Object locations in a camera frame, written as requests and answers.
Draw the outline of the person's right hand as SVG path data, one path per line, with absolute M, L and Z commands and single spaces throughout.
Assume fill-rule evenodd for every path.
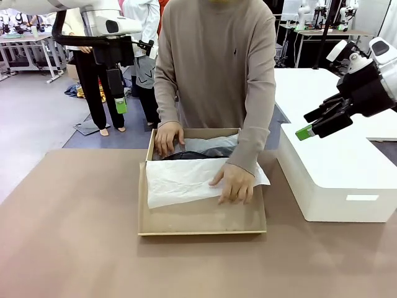
M 160 156 L 167 156 L 174 153 L 174 140 L 181 146 L 185 145 L 184 130 L 178 122 L 166 122 L 158 127 L 154 139 L 155 149 Z

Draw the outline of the person's left hand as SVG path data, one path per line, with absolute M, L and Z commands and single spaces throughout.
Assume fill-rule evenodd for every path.
M 234 204 L 248 204 L 253 197 L 255 177 L 246 170 L 229 163 L 225 163 L 213 180 L 210 186 L 224 183 L 219 204 L 230 202 Z

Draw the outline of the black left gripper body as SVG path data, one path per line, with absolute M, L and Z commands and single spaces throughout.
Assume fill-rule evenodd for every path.
M 94 59 L 98 65 L 104 65 L 107 69 L 132 66 L 135 58 L 130 36 L 95 38 L 93 44 Z

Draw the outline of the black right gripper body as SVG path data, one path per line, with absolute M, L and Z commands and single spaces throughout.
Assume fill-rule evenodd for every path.
M 371 117 L 396 106 L 381 83 L 382 76 L 375 62 L 354 73 L 347 73 L 337 83 L 343 98 L 341 112 L 348 117 L 361 114 Z

